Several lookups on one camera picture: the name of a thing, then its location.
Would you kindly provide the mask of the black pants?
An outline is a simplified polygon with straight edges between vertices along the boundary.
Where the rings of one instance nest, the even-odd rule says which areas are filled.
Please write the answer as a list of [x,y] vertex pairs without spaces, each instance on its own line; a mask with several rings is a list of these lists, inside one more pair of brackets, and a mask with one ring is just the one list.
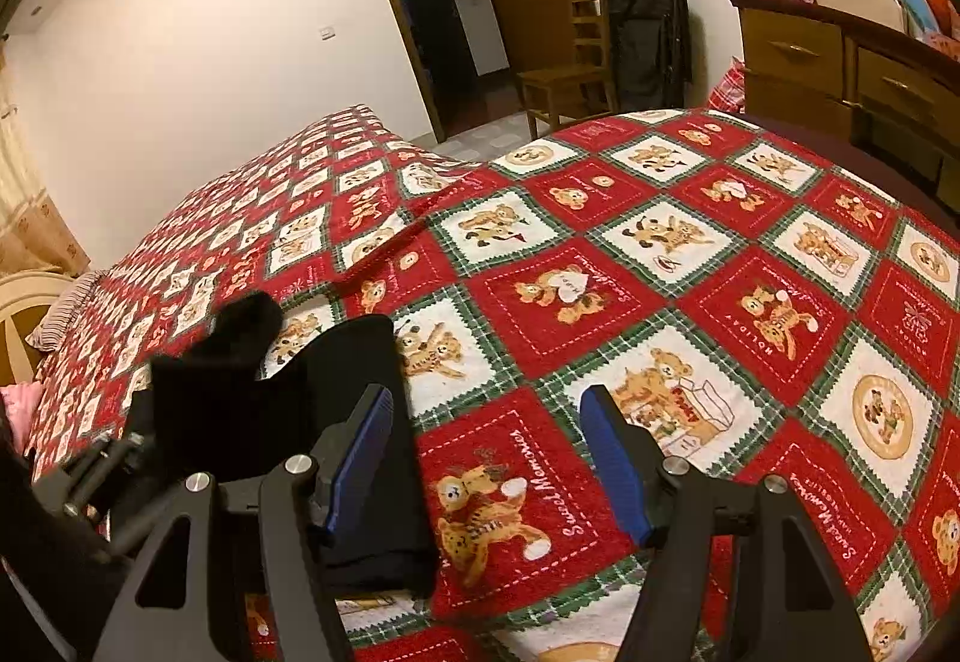
[[122,529],[174,481],[195,472],[221,481],[267,474],[286,457],[309,451],[377,384],[394,401],[391,434],[363,516],[335,543],[325,581],[340,597],[381,591],[427,597],[439,552],[392,320],[384,314],[345,320],[263,379],[260,366],[281,327],[278,302],[254,291],[218,309],[212,332],[179,355],[151,358],[148,387],[133,394],[125,428],[153,438],[155,447],[110,524]]

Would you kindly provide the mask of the striped pillow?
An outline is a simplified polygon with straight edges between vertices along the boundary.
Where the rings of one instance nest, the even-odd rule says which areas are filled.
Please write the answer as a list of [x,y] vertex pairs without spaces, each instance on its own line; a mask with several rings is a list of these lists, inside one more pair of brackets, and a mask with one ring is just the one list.
[[59,350],[64,345],[68,330],[75,324],[85,302],[93,295],[94,288],[103,277],[103,270],[88,270],[80,277],[76,277],[47,309],[47,314],[41,322],[26,337],[29,347],[36,348],[41,353]]

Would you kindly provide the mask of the cream wooden headboard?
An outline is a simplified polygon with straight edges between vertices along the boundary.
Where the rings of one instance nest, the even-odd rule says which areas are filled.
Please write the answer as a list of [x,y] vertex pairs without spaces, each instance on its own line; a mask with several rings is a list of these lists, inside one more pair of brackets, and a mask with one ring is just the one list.
[[44,353],[32,348],[31,334],[50,306],[71,285],[71,278],[52,272],[18,272],[0,281],[0,382],[31,382]]

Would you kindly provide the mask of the beige patterned curtain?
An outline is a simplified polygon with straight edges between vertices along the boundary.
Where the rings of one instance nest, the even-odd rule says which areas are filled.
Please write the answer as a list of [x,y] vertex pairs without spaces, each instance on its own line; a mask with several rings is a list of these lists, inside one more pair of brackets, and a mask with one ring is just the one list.
[[88,254],[55,207],[29,155],[7,61],[2,61],[0,267],[3,277],[32,270],[78,277],[89,267]]

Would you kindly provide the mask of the brown wooden dresser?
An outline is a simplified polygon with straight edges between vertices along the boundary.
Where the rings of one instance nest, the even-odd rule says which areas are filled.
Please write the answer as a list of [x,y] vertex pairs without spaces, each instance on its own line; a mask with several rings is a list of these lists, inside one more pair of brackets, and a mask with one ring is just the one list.
[[729,2],[739,12],[748,116],[857,146],[957,215],[957,61],[811,2]]

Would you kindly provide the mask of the red patchwork bear quilt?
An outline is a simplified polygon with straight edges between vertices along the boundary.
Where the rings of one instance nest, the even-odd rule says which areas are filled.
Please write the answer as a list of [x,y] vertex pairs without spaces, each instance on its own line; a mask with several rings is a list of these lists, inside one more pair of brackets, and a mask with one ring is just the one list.
[[789,481],[877,660],[958,595],[958,244],[758,125],[659,109],[459,164],[348,107],[212,179],[94,286],[43,363],[52,469],[124,428],[222,302],[283,308],[263,372],[395,325],[438,542],[432,598],[350,603],[364,660],[607,660],[644,568],[578,423],[607,387],[664,453]]

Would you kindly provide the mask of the black bag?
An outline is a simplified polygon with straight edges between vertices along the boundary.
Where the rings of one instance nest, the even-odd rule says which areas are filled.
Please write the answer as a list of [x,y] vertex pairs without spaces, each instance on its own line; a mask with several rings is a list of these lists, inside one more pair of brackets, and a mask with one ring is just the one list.
[[607,7],[620,109],[682,109],[693,82],[688,2],[607,0]]

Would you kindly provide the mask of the red bag on floor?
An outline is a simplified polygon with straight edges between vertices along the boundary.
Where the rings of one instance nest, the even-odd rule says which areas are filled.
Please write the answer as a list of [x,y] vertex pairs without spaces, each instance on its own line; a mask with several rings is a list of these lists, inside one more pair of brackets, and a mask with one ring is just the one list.
[[745,64],[734,57],[722,79],[709,91],[706,106],[727,114],[745,113]]

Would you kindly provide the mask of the pink pillow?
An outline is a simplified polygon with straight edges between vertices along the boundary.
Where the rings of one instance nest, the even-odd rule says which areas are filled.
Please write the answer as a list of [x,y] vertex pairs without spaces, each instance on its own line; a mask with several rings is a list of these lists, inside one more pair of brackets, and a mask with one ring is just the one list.
[[43,398],[42,382],[15,382],[2,387],[2,438],[22,456]]

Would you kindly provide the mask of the wooden chair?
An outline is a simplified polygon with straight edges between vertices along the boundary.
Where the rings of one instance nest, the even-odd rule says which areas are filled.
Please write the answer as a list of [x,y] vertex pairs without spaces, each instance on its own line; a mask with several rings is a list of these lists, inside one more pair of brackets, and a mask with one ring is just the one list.
[[573,26],[573,62],[517,75],[532,140],[540,137],[540,122],[550,132],[558,132],[619,111],[608,0],[571,0],[569,19]]

